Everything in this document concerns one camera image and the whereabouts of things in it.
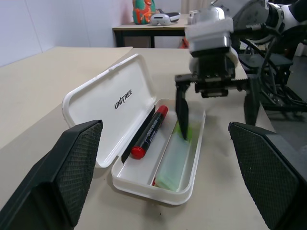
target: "white plastic case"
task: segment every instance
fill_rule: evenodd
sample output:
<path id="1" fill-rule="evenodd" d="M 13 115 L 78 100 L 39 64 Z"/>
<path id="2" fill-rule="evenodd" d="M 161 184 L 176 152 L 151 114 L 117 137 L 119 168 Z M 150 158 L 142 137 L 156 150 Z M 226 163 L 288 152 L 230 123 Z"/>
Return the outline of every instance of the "white plastic case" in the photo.
<path id="1" fill-rule="evenodd" d="M 188 201 L 192 194 L 205 122 L 205 111 L 197 102 L 189 104 L 189 121 L 194 128 L 192 148 L 177 192 L 152 186 L 177 116 L 175 101 L 156 101 L 152 79 L 144 58 L 133 55 L 109 68 L 63 99 L 62 111 L 69 127 L 101 119 L 103 130 L 96 167 L 106 168 L 119 156 L 112 167 L 114 186 L 122 191 L 171 205 Z M 169 112 L 146 155 L 141 160 L 121 156 L 154 106 L 166 105 Z"/>

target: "desk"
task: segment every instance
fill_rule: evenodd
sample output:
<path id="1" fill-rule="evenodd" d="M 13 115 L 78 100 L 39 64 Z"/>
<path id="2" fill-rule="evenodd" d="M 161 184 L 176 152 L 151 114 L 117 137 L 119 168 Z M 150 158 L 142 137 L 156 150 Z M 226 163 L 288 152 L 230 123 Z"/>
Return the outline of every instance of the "desk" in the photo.
<path id="1" fill-rule="evenodd" d="M 129 36 L 145 36 L 150 37 L 150 48 L 154 48 L 155 36 L 185 36 L 184 28 L 188 23 L 188 14 L 182 14 L 178 22 L 169 26 L 152 26 L 136 25 L 135 23 L 129 23 L 126 25 L 120 25 L 113 28 L 117 47 L 124 47 L 124 37 Z"/>
<path id="2" fill-rule="evenodd" d="M 54 47 L 0 68 L 0 149 L 131 49 Z"/>
<path id="3" fill-rule="evenodd" d="M 132 49 L 120 60 L 135 53 L 144 56 L 158 99 L 174 99 L 174 75 L 189 71 L 188 50 Z M 245 74 L 241 66 L 236 73 Z M 244 92 L 231 91 L 225 98 L 202 99 L 200 94 L 194 93 L 193 87 L 188 90 L 187 99 L 201 102 L 207 117 L 194 191 L 187 203 L 174 207 L 119 191 L 112 185 L 111 167 L 95 169 L 75 229 L 267 230 L 244 185 L 227 130 L 231 121 L 244 122 L 244 97 Z M 263 109 L 260 109 L 257 126 L 273 130 Z M 2 191 L 10 189 L 12 194 L 26 174 L 22 173 L 24 168 L 28 171 L 55 144 L 60 132 L 67 128 L 59 105 L 0 150 L 0 156 L 6 154 L 0 161 L 0 170 L 4 169 L 0 175 L 6 173 L 5 177 L 0 177 L 1 206 L 9 198 L 6 194 L 3 199 Z"/>

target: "case lid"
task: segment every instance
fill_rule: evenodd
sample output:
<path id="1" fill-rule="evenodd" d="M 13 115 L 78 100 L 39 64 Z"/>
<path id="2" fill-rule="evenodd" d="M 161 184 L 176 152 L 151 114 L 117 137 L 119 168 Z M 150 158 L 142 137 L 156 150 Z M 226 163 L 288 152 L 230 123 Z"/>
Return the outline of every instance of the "case lid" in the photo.
<path id="1" fill-rule="evenodd" d="M 145 60 L 136 54 L 68 93 L 62 112 L 69 127 L 102 120 L 96 166 L 106 168 L 123 154 L 155 101 Z"/>

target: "red marker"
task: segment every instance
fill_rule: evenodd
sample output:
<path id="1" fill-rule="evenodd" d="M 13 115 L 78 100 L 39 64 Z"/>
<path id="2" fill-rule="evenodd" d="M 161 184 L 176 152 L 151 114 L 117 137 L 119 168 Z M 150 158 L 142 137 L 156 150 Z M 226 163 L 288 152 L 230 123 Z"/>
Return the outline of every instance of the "red marker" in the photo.
<path id="1" fill-rule="evenodd" d="M 135 146 L 131 150 L 131 154 L 136 159 L 141 159 L 145 156 L 146 151 L 149 149 L 151 142 L 154 139 L 158 129 L 166 117 L 168 108 L 165 105 L 160 106 L 160 108 L 155 112 L 151 121 L 149 122 L 146 129 L 143 131 L 139 140 L 136 142 Z"/>

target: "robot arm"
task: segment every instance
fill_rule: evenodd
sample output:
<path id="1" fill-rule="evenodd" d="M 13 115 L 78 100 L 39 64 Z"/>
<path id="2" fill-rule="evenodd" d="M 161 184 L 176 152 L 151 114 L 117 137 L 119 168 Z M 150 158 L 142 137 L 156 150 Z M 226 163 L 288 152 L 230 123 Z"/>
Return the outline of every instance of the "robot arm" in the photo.
<path id="1" fill-rule="evenodd" d="M 175 77 L 176 112 L 183 137 L 186 137 L 189 120 L 185 92 L 191 83 L 195 83 L 195 92 L 200 92 L 203 98 L 227 96 L 229 89 L 245 90 L 246 123 L 255 125 L 260 107 L 259 81 L 236 79 L 238 58 L 232 42 L 243 36 L 256 44 L 265 44 L 274 38 L 273 33 L 282 36 L 283 47 L 293 40 L 288 38 L 293 31 L 303 31 L 302 35 L 306 35 L 307 14 L 302 10 L 307 9 L 306 6 L 307 0 L 282 7 L 267 0 L 215 0 L 194 16 L 192 25 L 186 28 L 193 57 L 191 74 Z"/>

